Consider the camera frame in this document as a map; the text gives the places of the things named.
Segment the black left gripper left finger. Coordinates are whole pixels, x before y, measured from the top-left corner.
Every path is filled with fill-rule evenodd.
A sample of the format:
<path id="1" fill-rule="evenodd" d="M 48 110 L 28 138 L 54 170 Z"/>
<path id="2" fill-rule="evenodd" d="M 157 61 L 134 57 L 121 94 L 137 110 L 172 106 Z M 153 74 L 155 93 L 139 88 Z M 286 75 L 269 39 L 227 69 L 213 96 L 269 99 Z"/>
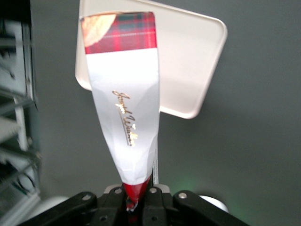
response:
<path id="1" fill-rule="evenodd" d="M 108 187 L 99 198 L 99 226 L 126 226 L 126 193 L 122 187 Z"/>

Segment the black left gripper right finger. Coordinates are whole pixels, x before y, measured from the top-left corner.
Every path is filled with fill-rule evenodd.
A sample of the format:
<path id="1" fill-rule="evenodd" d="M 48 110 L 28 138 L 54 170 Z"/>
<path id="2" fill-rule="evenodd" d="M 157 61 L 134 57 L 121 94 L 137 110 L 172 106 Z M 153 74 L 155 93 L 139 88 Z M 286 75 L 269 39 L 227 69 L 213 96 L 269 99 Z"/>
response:
<path id="1" fill-rule="evenodd" d="M 167 213 L 163 194 L 170 194 L 169 187 L 151 187 L 144 196 L 143 226 L 167 226 Z"/>

